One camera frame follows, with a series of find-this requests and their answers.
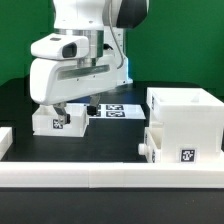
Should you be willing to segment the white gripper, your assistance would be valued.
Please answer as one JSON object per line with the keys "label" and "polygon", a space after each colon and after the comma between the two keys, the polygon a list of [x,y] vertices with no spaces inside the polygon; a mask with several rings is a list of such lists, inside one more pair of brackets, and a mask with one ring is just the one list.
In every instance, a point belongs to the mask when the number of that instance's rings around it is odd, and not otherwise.
{"label": "white gripper", "polygon": [[95,66],[78,67],[77,60],[56,61],[37,58],[30,69],[30,95],[41,105],[53,105],[61,125],[70,123],[67,101],[90,97],[87,114],[98,112],[100,95],[124,84],[124,71],[117,68],[113,54],[97,60]]}

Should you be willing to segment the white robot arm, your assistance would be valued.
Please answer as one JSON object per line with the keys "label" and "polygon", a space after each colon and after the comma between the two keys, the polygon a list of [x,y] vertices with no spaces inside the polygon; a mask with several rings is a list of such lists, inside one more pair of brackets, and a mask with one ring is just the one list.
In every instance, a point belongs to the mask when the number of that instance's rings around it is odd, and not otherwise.
{"label": "white robot arm", "polygon": [[31,45],[30,94],[51,105],[62,125],[68,101],[89,96],[97,113],[101,92],[127,83],[127,57],[104,41],[104,31],[133,29],[148,14],[149,0],[53,0],[54,32]]}

